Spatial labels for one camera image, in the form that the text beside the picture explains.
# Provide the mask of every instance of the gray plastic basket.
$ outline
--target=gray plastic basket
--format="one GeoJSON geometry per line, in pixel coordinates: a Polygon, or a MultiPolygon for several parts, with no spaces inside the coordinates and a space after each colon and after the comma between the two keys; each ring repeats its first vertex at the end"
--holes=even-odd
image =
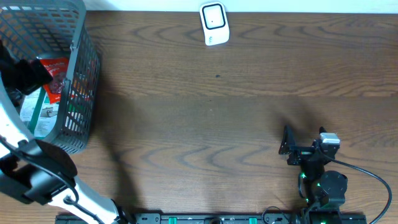
{"type": "Polygon", "coordinates": [[[0,0],[0,39],[17,57],[69,57],[57,121],[44,139],[69,154],[86,147],[100,61],[82,0],[0,0]]]}

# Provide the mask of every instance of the black wire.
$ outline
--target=black wire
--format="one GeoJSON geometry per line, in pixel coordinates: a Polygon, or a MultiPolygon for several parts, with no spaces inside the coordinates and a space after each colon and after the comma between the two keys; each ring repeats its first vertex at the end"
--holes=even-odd
{"type": "Polygon", "coordinates": [[[99,224],[103,224],[103,222],[94,214],[92,214],[91,212],[87,211],[86,209],[84,209],[83,207],[81,207],[78,204],[79,201],[79,193],[77,192],[77,190],[66,180],[66,178],[62,177],[62,175],[60,174],[56,174],[54,172],[52,172],[51,170],[46,169],[45,167],[42,167],[41,165],[37,164],[35,162],[34,156],[28,155],[24,152],[18,151],[13,149],[11,146],[9,146],[7,144],[7,142],[4,140],[3,137],[0,136],[0,142],[1,144],[6,147],[8,150],[10,150],[10,152],[12,152],[13,154],[15,154],[17,157],[22,158],[23,160],[27,161],[29,164],[32,164],[33,166],[43,170],[46,173],[51,174],[52,176],[54,176],[55,178],[57,178],[58,180],[60,180],[61,182],[63,182],[65,184],[65,186],[67,186],[72,193],[75,196],[75,201],[72,201],[70,199],[70,197],[64,198],[63,202],[67,205],[72,205],[75,208],[77,208],[79,211],[83,212],[84,214],[88,215],[89,217],[91,217],[92,219],[96,220],[99,224]]]}
{"type": "Polygon", "coordinates": [[[304,222],[305,222],[305,223],[307,222],[307,218],[308,218],[308,216],[310,215],[311,210],[313,210],[313,208],[314,208],[316,205],[317,205],[317,203],[312,203],[312,205],[310,205],[310,206],[307,208],[307,211],[305,211],[305,213],[304,213],[304,222]]]}
{"type": "Polygon", "coordinates": [[[214,221],[219,220],[221,224],[224,224],[224,221],[220,218],[214,218],[212,220],[209,221],[209,224],[213,224],[214,221]]]}
{"type": "Polygon", "coordinates": [[[375,224],[377,221],[379,221],[379,220],[381,219],[381,217],[387,212],[387,210],[388,210],[388,208],[390,207],[390,204],[391,204],[391,202],[392,202],[392,191],[391,191],[390,186],[387,184],[387,182],[386,182],[385,180],[383,180],[381,177],[379,177],[378,175],[373,174],[373,173],[371,173],[371,172],[369,172],[369,171],[367,171],[367,170],[365,170],[365,169],[362,169],[362,168],[359,168],[359,167],[357,167],[357,166],[354,166],[354,165],[351,165],[351,164],[347,164],[347,163],[345,163],[345,162],[341,162],[341,161],[338,161],[338,160],[336,160],[336,159],[330,158],[330,157],[327,156],[325,153],[323,153],[322,150],[321,150],[320,148],[318,148],[318,150],[319,150],[319,152],[320,152],[321,154],[323,154],[323,157],[325,157],[326,159],[328,159],[328,160],[330,160],[330,161],[332,161],[332,162],[335,162],[335,163],[337,163],[337,164],[340,164],[340,165],[343,165],[343,166],[346,166],[346,167],[349,167],[349,168],[356,169],[356,170],[358,170],[358,171],[364,172],[365,174],[370,175],[371,177],[376,178],[378,181],[382,182],[382,183],[384,184],[384,186],[386,186],[386,189],[387,189],[387,191],[388,191],[388,201],[387,201],[387,203],[386,203],[386,206],[383,208],[383,210],[381,211],[381,213],[380,213],[373,221],[371,221],[369,224],[375,224]]]}
{"type": "Polygon", "coordinates": [[[268,224],[268,223],[265,221],[265,215],[266,215],[266,213],[268,212],[268,210],[269,210],[270,208],[276,208],[276,209],[278,209],[278,210],[280,211],[280,213],[283,215],[283,217],[290,223],[290,220],[287,218],[287,216],[282,212],[282,210],[281,210],[280,208],[278,208],[278,207],[276,207],[276,206],[270,206],[270,207],[266,208],[266,209],[264,210],[264,212],[262,213],[262,215],[261,215],[261,220],[262,220],[265,224],[268,224]]]}

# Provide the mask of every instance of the wood grain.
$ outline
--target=wood grain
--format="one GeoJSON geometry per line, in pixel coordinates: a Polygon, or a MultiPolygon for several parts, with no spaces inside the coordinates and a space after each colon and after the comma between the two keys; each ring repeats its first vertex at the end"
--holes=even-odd
{"type": "MultiPolygon", "coordinates": [[[[398,191],[398,20],[393,15],[229,13],[206,47],[197,13],[89,12],[102,72],[80,177],[132,211],[262,212],[305,205],[298,167],[277,154],[283,125],[303,144],[323,125],[336,158],[398,191]]],[[[355,170],[343,210],[371,221],[383,185],[355,170]]],[[[61,210],[1,196],[0,223],[52,223],[61,210]]],[[[380,223],[395,223],[393,201],[380,223]]]]}

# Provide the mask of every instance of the snack bag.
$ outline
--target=snack bag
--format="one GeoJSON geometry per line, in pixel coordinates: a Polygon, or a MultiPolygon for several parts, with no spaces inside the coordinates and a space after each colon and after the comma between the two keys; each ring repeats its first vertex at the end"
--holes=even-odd
{"type": "Polygon", "coordinates": [[[61,92],[65,86],[63,79],[67,77],[69,59],[40,59],[40,62],[53,78],[49,84],[43,87],[49,96],[50,103],[57,103],[61,100],[61,92]]]}

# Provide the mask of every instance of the black cable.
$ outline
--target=black cable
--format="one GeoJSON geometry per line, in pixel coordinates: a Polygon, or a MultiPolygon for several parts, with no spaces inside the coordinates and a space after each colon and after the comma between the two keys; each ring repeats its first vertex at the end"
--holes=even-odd
{"type": "Polygon", "coordinates": [[[96,220],[99,224],[103,224],[103,222],[94,214],[92,214],[91,212],[87,211],[86,209],[84,209],[83,207],[81,207],[78,204],[79,201],[79,193],[77,192],[77,190],[66,180],[66,178],[62,177],[60,174],[56,174],[54,172],[52,172],[51,170],[46,169],[45,167],[42,167],[41,165],[38,165],[35,162],[34,156],[28,155],[24,152],[18,151],[13,149],[11,146],[8,145],[8,143],[3,139],[3,137],[0,136],[0,142],[1,144],[6,147],[8,150],[10,150],[10,152],[12,152],[13,154],[15,154],[17,157],[22,158],[23,160],[27,161],[29,164],[32,164],[33,166],[43,170],[44,172],[51,174],[52,176],[54,176],[55,178],[57,178],[58,180],[60,180],[61,182],[63,182],[63,184],[65,184],[65,186],[67,186],[72,193],[75,196],[75,201],[72,201],[70,199],[70,197],[64,198],[63,202],[67,205],[72,205],[75,208],[77,208],[79,211],[83,212],[84,214],[88,215],[89,217],[91,217],[92,219],[96,220]]]}
{"type": "Polygon", "coordinates": [[[369,171],[367,171],[367,170],[365,170],[365,169],[362,169],[362,168],[359,168],[359,167],[357,167],[357,166],[354,166],[354,165],[351,165],[351,164],[347,164],[347,163],[345,163],[345,162],[341,162],[341,161],[338,161],[338,160],[336,160],[336,159],[330,158],[330,157],[327,156],[325,153],[323,153],[322,150],[321,150],[319,147],[318,147],[318,150],[319,150],[319,152],[323,155],[324,158],[326,158],[326,159],[328,159],[328,160],[330,160],[330,161],[332,161],[332,162],[335,162],[335,163],[337,163],[337,164],[340,164],[340,165],[343,165],[343,166],[346,166],[346,167],[349,167],[349,168],[352,168],[352,169],[355,169],[355,170],[364,172],[365,174],[370,175],[371,177],[376,178],[378,181],[382,182],[382,183],[384,184],[384,186],[386,186],[386,189],[387,189],[387,191],[388,191],[388,201],[387,201],[387,203],[386,203],[386,206],[383,208],[383,210],[381,211],[381,213],[380,213],[373,221],[371,221],[369,224],[375,224],[377,221],[379,221],[379,219],[387,212],[387,210],[388,210],[388,208],[390,207],[390,204],[391,204],[391,202],[392,202],[392,191],[391,191],[390,186],[387,184],[387,182],[386,182],[385,180],[383,180],[381,177],[379,177],[378,175],[373,174],[373,173],[371,173],[371,172],[369,172],[369,171]]]}
{"type": "Polygon", "coordinates": [[[268,223],[265,221],[265,215],[266,215],[266,213],[268,212],[268,210],[269,210],[270,208],[276,208],[276,209],[278,209],[278,210],[280,211],[280,213],[283,215],[283,217],[290,223],[290,220],[287,218],[287,216],[282,212],[282,210],[281,210],[280,208],[278,208],[278,207],[276,207],[276,206],[270,206],[270,207],[266,208],[266,209],[264,210],[264,212],[262,213],[262,215],[261,215],[261,220],[262,220],[265,224],[268,224],[268,223]]]}
{"type": "Polygon", "coordinates": [[[308,208],[307,208],[307,211],[305,211],[305,213],[304,213],[304,222],[307,222],[307,218],[308,218],[308,216],[310,215],[310,212],[311,212],[311,210],[313,210],[313,208],[315,207],[317,205],[317,203],[312,203],[312,205],[310,205],[308,208]]]}
{"type": "Polygon", "coordinates": [[[221,218],[214,218],[212,220],[209,221],[209,224],[213,224],[214,221],[220,221],[220,224],[224,224],[224,221],[221,218]]]}

